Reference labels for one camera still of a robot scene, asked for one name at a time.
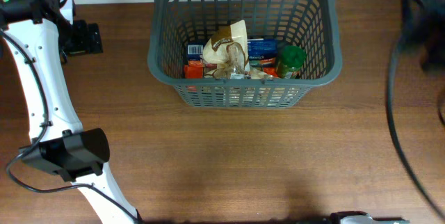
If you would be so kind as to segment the grey plastic shopping basket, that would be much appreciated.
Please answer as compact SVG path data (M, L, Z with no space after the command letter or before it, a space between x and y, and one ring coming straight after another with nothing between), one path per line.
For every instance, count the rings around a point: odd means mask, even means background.
M147 64L196 107L287 108L309 90L334 81L342 55L335 0L154 0ZM206 42L221 27L243 20L249 38L295 45L307 58L295 79L187 79L190 43Z

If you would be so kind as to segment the tan brown snack pouch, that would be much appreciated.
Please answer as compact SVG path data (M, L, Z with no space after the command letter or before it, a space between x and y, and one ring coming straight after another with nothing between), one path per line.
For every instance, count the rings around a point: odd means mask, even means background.
M203 59L216 65L216 69L208 71L204 78L245 79L250 71L245 21L221 26L205 44Z

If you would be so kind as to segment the pale orange bag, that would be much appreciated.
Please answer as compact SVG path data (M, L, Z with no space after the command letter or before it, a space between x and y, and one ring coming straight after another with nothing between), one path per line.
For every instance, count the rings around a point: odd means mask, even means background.
M274 76L271 74L267 74L258 68L251 67L250 71L248 72L248 76L251 79L257 79L257 80L271 80L274 79Z

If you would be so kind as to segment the multicolour tissue pack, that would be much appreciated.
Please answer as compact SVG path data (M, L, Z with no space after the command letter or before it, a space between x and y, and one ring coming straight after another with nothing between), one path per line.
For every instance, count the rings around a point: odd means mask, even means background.
M188 43L186 59L189 66L217 67L216 64L208 63L203 59L204 46L204 42ZM248 56L251 67L273 67L277 56L277 43L274 39L249 39Z

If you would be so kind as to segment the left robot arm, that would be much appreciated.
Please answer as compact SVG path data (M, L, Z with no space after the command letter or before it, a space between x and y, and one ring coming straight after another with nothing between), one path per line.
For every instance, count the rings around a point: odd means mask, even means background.
M75 17L74 0L1 0L1 37L13 55L29 113L30 145L16 161L59 176L103 223L140 223L109 166L104 131L85 130L70 99L67 57L102 52L97 24Z

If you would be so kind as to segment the green lid spice jar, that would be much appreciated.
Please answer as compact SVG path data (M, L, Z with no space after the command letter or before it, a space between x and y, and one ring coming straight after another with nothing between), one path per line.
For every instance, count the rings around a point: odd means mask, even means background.
M281 79L299 79L300 70L307 58L306 52L294 45L283 48L277 57L275 71Z

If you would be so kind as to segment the orange pasta package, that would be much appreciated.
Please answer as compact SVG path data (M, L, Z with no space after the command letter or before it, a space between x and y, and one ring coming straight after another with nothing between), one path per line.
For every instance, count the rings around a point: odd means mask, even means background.
M271 74L274 76L274 79L278 79L278 75L273 67L255 67L259 70ZM184 66L184 76L186 79L201 79L201 78L216 78L216 64L209 64L203 61L189 61L188 65Z

